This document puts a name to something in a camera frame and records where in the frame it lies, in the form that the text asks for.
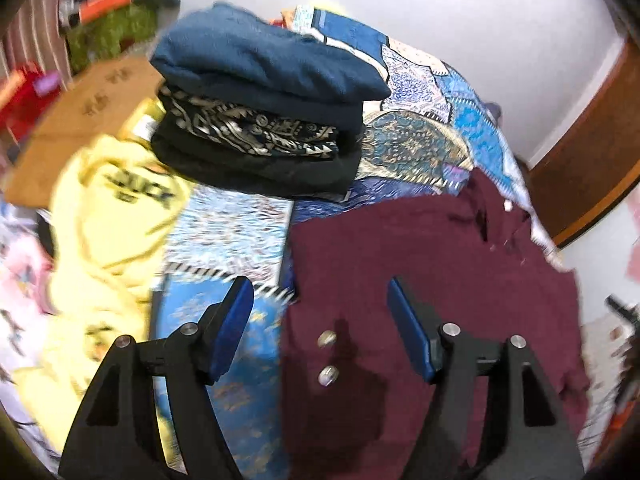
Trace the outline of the maroon button shirt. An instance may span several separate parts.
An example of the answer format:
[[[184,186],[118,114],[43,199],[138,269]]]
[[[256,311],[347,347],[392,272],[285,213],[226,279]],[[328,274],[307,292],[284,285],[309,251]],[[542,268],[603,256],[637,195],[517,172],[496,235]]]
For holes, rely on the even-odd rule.
[[[387,307],[401,278],[475,337],[524,337],[576,439],[586,418],[577,287],[532,220],[474,170],[455,196],[388,200],[291,234],[299,297],[281,336],[282,434],[294,479],[405,479],[434,388]]]

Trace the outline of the yellow duck print shirt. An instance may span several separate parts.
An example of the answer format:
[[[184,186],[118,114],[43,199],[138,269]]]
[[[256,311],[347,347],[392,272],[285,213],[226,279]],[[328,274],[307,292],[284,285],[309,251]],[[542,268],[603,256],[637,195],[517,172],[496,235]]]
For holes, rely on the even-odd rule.
[[[193,184],[151,150],[97,136],[70,158],[50,200],[55,308],[37,363],[13,379],[55,451],[114,340],[148,336],[152,281]]]

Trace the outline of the black patterned folded garment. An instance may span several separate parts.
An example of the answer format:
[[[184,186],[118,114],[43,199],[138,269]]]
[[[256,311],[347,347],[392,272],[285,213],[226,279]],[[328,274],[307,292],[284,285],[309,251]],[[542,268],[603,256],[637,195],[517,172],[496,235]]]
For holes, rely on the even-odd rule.
[[[157,159],[192,180],[226,190],[339,202],[355,181],[360,133],[243,105],[191,96],[171,84],[151,138]]]

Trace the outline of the blue patchwork bed quilt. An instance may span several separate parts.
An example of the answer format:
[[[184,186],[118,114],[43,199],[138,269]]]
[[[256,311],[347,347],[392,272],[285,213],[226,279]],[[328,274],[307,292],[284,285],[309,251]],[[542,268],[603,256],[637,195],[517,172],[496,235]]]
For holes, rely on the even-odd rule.
[[[240,471],[252,479],[294,479],[282,434],[281,336],[286,310],[299,297],[291,245],[296,226],[388,200],[455,196],[480,170],[506,206],[529,214],[533,242],[554,267],[548,236],[495,113],[456,70],[326,11],[296,11],[292,25],[278,27],[371,64],[390,96],[363,104],[361,160],[339,202],[245,193],[194,180],[190,202],[168,238],[167,267],[174,278],[160,305],[159,333],[221,296],[225,280],[242,274],[254,284],[252,319],[230,372],[212,396]]]

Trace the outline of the brown cardboard box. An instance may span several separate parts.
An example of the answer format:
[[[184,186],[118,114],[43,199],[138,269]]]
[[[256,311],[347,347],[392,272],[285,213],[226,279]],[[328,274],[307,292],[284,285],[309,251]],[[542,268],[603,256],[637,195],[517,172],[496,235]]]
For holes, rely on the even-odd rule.
[[[91,65],[50,106],[32,130],[2,184],[4,200],[49,206],[53,185],[75,152],[101,133],[114,136],[162,81],[147,58],[125,56]]]

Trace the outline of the red toy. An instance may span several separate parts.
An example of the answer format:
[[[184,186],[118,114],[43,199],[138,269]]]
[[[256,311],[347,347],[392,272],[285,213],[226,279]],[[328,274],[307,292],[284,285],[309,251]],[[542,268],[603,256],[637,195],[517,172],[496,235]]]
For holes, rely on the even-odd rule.
[[[37,64],[18,66],[1,81],[1,133],[20,143],[62,92],[57,70],[44,72]]]

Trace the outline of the folded blue denim garment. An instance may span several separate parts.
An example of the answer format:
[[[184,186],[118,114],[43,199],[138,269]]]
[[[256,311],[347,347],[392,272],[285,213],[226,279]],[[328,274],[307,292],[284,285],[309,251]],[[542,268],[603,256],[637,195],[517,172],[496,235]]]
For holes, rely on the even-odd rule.
[[[151,64],[191,96],[355,134],[363,104],[390,96],[380,73],[358,56],[225,2],[179,18],[160,36]]]

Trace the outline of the green patterned storage box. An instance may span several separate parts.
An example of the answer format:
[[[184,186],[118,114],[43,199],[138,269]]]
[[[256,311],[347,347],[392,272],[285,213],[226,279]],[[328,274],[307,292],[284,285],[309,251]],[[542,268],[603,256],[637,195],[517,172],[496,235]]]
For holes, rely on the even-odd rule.
[[[67,29],[70,69],[76,75],[96,61],[117,58],[135,44],[152,39],[156,31],[157,7],[147,2],[131,3]]]

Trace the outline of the red striped curtain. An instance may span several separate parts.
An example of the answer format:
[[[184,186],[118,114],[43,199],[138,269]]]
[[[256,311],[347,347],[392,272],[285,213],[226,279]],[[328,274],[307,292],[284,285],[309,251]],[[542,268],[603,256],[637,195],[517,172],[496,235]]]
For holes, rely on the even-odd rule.
[[[25,63],[57,72],[62,88],[73,79],[66,41],[58,29],[58,0],[25,0],[1,37],[1,78]]]

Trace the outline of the orange box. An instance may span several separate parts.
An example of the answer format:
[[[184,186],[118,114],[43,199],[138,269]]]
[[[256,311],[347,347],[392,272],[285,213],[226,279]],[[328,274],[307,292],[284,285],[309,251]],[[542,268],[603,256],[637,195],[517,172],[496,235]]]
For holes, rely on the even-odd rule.
[[[94,21],[108,12],[129,6],[132,0],[86,0],[81,3],[78,10],[81,24]]]

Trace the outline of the wooden wardrobe frame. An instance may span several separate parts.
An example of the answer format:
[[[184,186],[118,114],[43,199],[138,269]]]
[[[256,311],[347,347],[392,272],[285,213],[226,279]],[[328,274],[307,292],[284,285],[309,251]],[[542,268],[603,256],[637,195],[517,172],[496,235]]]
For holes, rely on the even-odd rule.
[[[639,182],[639,47],[625,42],[602,87],[529,173],[538,217],[556,246],[591,228]]]

